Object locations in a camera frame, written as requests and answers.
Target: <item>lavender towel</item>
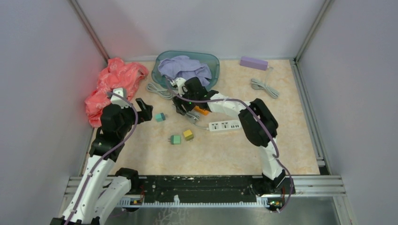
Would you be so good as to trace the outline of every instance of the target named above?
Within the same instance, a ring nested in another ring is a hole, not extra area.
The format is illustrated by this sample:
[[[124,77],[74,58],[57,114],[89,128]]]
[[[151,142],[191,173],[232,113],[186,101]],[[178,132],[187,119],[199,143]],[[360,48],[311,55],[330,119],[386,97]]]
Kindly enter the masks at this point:
[[[202,86],[207,86],[211,79],[210,68],[206,63],[200,63],[199,60],[191,60],[186,55],[179,55],[171,59],[164,59],[158,66],[160,74],[166,75],[172,79],[182,77],[189,80],[198,77]]]

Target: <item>teal plastic bin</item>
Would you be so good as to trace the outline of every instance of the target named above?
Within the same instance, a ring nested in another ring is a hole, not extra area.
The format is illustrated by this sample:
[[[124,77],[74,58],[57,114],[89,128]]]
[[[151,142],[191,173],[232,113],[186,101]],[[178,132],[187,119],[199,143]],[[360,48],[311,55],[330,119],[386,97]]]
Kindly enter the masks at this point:
[[[162,86],[163,88],[167,88],[166,78],[165,76],[162,76],[158,70],[159,63],[164,59],[171,59],[179,55],[186,55],[191,60],[199,60],[199,62],[206,63],[209,66],[210,72],[212,74],[212,79],[209,80],[210,84],[206,86],[207,90],[210,90],[217,83],[218,76],[220,75],[220,61],[218,60],[217,57],[206,53],[181,52],[181,51],[163,52],[156,58],[155,67],[152,70],[153,81],[160,84],[160,86]]]

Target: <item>purple power strip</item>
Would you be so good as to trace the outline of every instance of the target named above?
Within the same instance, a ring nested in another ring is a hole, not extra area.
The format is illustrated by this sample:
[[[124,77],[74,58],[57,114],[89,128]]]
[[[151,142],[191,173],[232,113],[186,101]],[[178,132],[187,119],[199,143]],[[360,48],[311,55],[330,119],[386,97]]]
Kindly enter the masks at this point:
[[[240,63],[241,66],[243,67],[249,67],[249,68],[254,68],[254,69],[261,69],[261,70],[267,70],[268,68],[268,62],[264,60],[258,60],[250,57],[243,56],[240,58]]]

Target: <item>power strip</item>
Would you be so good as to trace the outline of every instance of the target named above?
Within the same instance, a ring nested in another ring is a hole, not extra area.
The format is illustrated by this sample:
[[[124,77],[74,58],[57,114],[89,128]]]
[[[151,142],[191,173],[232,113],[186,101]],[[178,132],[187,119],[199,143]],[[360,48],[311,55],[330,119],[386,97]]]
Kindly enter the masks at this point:
[[[238,120],[226,120],[209,123],[209,130],[212,132],[233,131],[242,128],[242,124]]]

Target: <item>pink patterned fabric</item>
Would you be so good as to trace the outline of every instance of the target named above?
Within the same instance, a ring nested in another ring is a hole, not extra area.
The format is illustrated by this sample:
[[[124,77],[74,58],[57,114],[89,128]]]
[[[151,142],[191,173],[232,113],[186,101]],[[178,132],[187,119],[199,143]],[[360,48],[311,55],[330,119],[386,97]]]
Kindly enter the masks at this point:
[[[139,82],[147,75],[148,69],[140,63],[124,64],[120,58],[109,59],[108,67],[99,73],[97,89],[84,101],[91,126],[101,126],[102,109],[111,103],[107,97],[108,91],[123,87],[127,90],[127,99],[131,100],[137,92]]]

